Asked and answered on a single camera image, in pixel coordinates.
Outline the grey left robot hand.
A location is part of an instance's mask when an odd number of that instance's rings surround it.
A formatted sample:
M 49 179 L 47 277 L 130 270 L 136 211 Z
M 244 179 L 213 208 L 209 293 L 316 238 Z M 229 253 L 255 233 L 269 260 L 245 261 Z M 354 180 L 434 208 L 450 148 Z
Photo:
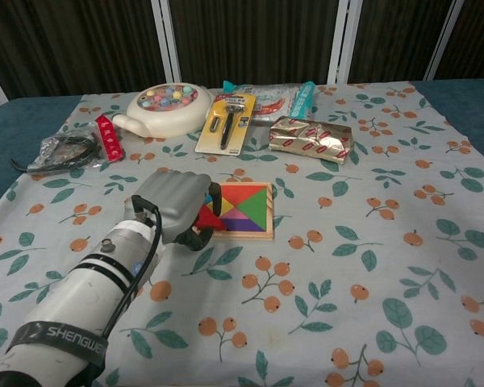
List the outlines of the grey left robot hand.
M 208 198 L 212 199 L 214 216 L 220 216 L 221 186 L 206 174 L 192 172 L 158 171 L 153 173 L 126 201 L 124 218 L 146 226 L 156 226 L 155 206 L 161 216 L 161 243 L 178 243 L 191 251 L 207 246 L 213 235 L 213 226 L 195 232 L 199 212 Z

